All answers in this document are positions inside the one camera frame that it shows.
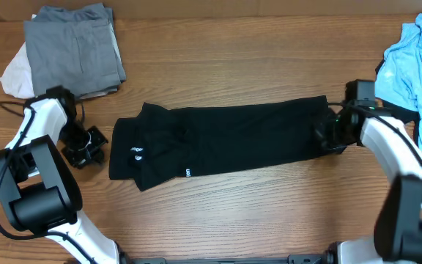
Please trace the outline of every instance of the folded black shirt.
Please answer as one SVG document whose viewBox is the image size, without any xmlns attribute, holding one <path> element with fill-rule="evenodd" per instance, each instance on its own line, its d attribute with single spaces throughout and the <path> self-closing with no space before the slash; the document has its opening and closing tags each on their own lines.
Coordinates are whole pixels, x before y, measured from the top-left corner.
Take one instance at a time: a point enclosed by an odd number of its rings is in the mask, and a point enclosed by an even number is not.
<svg viewBox="0 0 422 264">
<path fill-rule="evenodd" d="M 202 176 L 303 161 L 328 154 L 314 135 L 325 96 L 251 106 L 167 110 L 144 103 L 116 121 L 109 174 L 141 191 L 176 176 Z"/>
</svg>

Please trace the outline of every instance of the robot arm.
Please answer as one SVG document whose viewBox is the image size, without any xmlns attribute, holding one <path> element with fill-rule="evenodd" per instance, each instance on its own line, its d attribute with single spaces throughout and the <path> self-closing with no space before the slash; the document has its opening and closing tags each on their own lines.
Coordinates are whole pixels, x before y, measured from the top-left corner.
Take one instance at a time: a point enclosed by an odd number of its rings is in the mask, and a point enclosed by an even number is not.
<svg viewBox="0 0 422 264">
<path fill-rule="evenodd" d="M 27 127 L 33 114 L 32 125 Z M 0 201 L 16 230 L 46 234 L 46 238 L 59 243 L 80 263 L 92 260 L 105 264 L 125 263 L 127 256 L 82 211 L 79 187 L 56 149 L 55 144 L 61 138 L 66 145 L 62 153 L 78 168 L 103 159 L 100 147 L 107 142 L 106 138 L 96 127 L 84 130 L 75 116 L 74 97 L 61 87 L 26 102 L 18 133 L 0 150 L 0 171 L 7 154 L 14 151 L 1 182 Z M 25 138 L 15 148 L 26 128 Z M 38 174 L 42 182 L 19 188 L 18 183 Z M 69 240 L 52 235 L 56 233 L 66 234 Z"/>
<path fill-rule="evenodd" d="M 407 135 L 401 121 L 390 117 L 387 111 L 376 109 L 373 83 L 348 83 L 345 104 L 374 111 L 399 133 Z M 0 201 L 11 225 L 18 231 L 46 234 L 46 238 L 62 245 L 81 263 L 91 263 L 91 260 L 105 264 L 129 263 L 127 255 L 114 241 L 102 235 L 82 211 L 79 187 L 55 146 L 59 139 L 64 142 L 66 147 L 62 154 L 72 166 L 80 169 L 91 162 L 103 160 L 100 147 L 106 143 L 105 137 L 96 127 L 86 131 L 82 124 L 75 121 L 74 98 L 65 89 L 50 89 L 46 95 L 28 100 L 26 105 L 36 113 L 26 138 L 14 150 L 32 115 L 28 108 L 24 109 L 25 118 L 16 137 L 4 150 L 0 150 L 0 171 L 8 152 L 15 152 L 0 192 Z M 392 186 L 377 220 L 374 236 L 340 243 L 332 249 L 335 259 L 320 263 L 375 264 L 386 263 L 384 261 L 387 260 L 422 263 L 422 221 L 419 217 L 422 166 L 398 133 L 376 118 L 353 111 L 350 107 L 330 115 L 332 122 L 324 122 L 316 128 L 322 146 L 338 153 L 353 143 L 369 148 Z M 416 146 L 414 150 L 422 159 Z M 18 187 L 18 183 L 38 174 L 41 175 L 41 183 L 23 189 Z M 67 234 L 71 241 L 50 232 Z"/>
<path fill-rule="evenodd" d="M 374 235 L 340 243 L 334 250 L 337 263 L 422 263 L 421 151 L 407 135 L 402 121 L 377 108 L 373 82 L 348 83 L 341 105 L 344 109 L 328 124 L 325 145 L 337 149 L 357 142 L 367 147 L 375 154 L 391 187 Z"/>
</svg>

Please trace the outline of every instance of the folded gray clothing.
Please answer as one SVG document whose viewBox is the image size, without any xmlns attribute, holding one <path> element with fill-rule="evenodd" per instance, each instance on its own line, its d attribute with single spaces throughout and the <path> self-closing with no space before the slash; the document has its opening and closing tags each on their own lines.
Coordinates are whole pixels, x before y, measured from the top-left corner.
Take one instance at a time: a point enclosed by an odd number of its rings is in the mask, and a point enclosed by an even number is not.
<svg viewBox="0 0 422 264">
<path fill-rule="evenodd" d="M 37 17 L 32 19 L 36 22 L 79 22 L 87 20 L 108 19 L 113 23 L 114 17 L 111 8 L 105 8 L 103 4 L 90 4 L 78 10 L 67 10 L 62 7 L 44 6 L 40 8 Z"/>
<path fill-rule="evenodd" d="M 76 96 L 90 98 L 117 91 L 126 80 L 111 8 L 91 4 L 69 11 L 44 6 L 24 22 L 24 32 L 35 95 L 63 85 Z"/>
<path fill-rule="evenodd" d="M 82 96 L 121 83 L 107 19 L 23 25 L 35 95 L 62 85 Z"/>
<path fill-rule="evenodd" d="M 116 67 L 120 81 L 126 80 L 126 72 L 123 69 L 118 45 L 114 33 L 114 12 L 111 8 L 104 7 L 103 4 L 90 4 L 79 10 L 66 10 L 61 7 L 44 6 L 40 9 L 37 16 L 32 19 L 35 22 L 79 22 L 87 20 L 108 19 L 111 24 L 111 39 L 115 49 Z"/>
</svg>

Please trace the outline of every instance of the wood grain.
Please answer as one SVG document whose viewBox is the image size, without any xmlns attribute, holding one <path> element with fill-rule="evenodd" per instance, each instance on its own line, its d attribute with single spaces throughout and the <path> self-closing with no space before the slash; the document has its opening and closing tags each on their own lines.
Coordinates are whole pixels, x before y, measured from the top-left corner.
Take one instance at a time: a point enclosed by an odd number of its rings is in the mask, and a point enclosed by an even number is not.
<svg viewBox="0 0 422 264">
<path fill-rule="evenodd" d="M 110 139 L 116 119 L 136 116 L 144 101 L 169 109 L 315 95 L 340 101 L 346 82 L 375 77 L 382 52 L 398 41 L 401 24 L 413 20 L 367 15 L 117 21 L 127 81 L 118 93 L 85 103 L 86 125 L 97 125 Z M 22 43 L 22 23 L 0 23 L 0 76 Z M 9 99 L 0 85 L 0 100 Z M 0 109 L 0 149 L 20 124 Z M 371 234 L 388 190 L 374 156 L 354 146 L 311 161 L 176 178 L 143 193 L 133 181 L 110 181 L 108 162 L 72 171 L 87 215 L 131 257 L 321 252 L 331 242 Z M 49 240 L 0 235 L 0 263 L 68 259 Z"/>
<path fill-rule="evenodd" d="M 23 21 L 44 5 L 69 10 L 98 0 L 0 0 L 0 18 Z M 422 12 L 417 0 L 103 0 L 116 18 L 236 18 L 271 15 L 388 15 Z"/>
</svg>

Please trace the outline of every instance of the white cloth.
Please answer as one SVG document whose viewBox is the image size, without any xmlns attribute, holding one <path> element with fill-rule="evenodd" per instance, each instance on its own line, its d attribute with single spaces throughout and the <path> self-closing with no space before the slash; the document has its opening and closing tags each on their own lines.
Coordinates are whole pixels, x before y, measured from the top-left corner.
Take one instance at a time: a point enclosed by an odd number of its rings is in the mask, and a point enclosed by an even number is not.
<svg viewBox="0 0 422 264">
<path fill-rule="evenodd" d="M 32 86 L 32 72 L 27 59 L 26 43 L 22 45 L 14 59 L 4 70 L 0 82 L 4 92 L 15 98 L 27 99 L 35 96 Z"/>
</svg>

